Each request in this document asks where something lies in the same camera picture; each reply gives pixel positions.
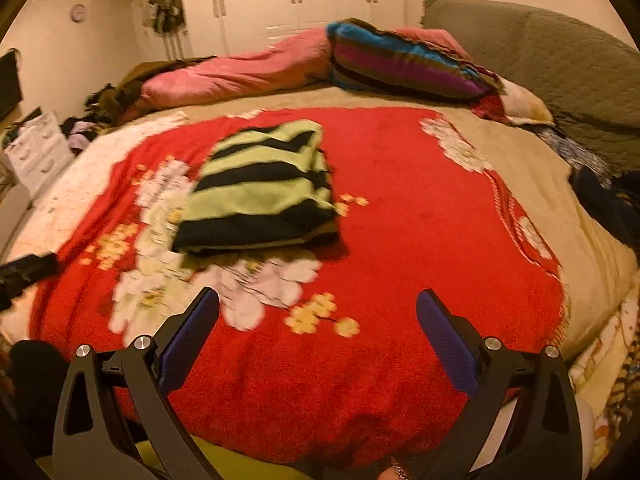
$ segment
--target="purple stripe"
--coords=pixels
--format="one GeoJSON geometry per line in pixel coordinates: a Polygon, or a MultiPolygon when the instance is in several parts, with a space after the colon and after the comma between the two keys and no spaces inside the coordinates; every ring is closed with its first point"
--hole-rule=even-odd
{"type": "MultiPolygon", "coordinates": [[[[426,90],[432,93],[436,93],[434,88],[440,87],[443,89],[455,91],[465,96],[478,96],[487,91],[487,86],[482,85],[480,82],[475,82],[469,79],[465,79],[463,76],[455,76],[453,74],[445,73],[437,68],[404,62],[401,58],[385,58],[376,56],[375,54],[368,54],[355,48],[345,46],[337,43],[334,47],[334,54],[337,57],[343,57],[349,60],[357,66],[361,66],[367,69],[368,73],[365,75],[373,78],[377,78],[378,75],[402,77],[407,80],[415,81],[417,85],[427,84],[430,86],[427,88],[419,88],[420,90],[426,90]]],[[[397,84],[392,80],[388,80],[389,83],[397,84]]]]}

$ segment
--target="blue gripper pad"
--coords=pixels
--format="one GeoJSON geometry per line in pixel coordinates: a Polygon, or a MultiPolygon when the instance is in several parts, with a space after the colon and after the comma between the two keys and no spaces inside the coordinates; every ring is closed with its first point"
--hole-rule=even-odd
{"type": "Polygon", "coordinates": [[[424,290],[418,295],[415,306],[418,323],[453,387],[471,397],[479,386],[476,357],[452,325],[451,314],[448,316],[431,294],[424,290]]]}
{"type": "Polygon", "coordinates": [[[220,312],[216,291],[204,287],[183,314],[169,317],[156,333],[156,341],[170,339],[158,356],[158,386],[167,395],[186,380],[220,312]]]}

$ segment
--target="pink pillow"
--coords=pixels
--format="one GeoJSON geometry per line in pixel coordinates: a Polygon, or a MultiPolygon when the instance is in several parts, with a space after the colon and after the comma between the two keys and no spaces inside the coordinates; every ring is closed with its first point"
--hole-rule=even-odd
{"type": "Polygon", "coordinates": [[[324,28],[285,38],[261,52],[217,57],[159,74],[142,87],[154,108],[208,104],[229,98],[300,88],[326,80],[329,46],[324,28]]]}
{"type": "Polygon", "coordinates": [[[460,45],[456,38],[450,35],[443,28],[413,28],[413,27],[401,27],[395,28],[393,32],[401,34],[402,36],[414,41],[428,41],[429,43],[435,43],[438,46],[443,46],[452,50],[460,58],[465,61],[471,61],[471,56],[466,52],[462,45],[460,45]]]}

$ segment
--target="drawer handle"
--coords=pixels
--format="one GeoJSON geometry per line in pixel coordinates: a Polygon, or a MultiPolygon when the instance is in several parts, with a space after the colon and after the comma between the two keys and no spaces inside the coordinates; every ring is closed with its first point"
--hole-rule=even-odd
{"type": "Polygon", "coordinates": [[[50,158],[50,159],[49,159],[49,163],[47,164],[47,167],[46,167],[46,168],[42,168],[42,169],[40,170],[40,173],[44,173],[44,174],[49,173],[49,171],[51,171],[51,170],[53,169],[53,165],[54,165],[54,164],[55,164],[55,162],[53,161],[53,159],[52,159],[52,158],[50,158]]]}

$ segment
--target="clock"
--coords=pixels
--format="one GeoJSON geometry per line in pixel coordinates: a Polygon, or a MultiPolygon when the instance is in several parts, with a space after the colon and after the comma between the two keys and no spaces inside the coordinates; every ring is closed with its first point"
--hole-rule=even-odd
{"type": "Polygon", "coordinates": [[[71,9],[71,20],[74,23],[82,23],[86,19],[86,7],[82,4],[74,5],[71,9]]]}

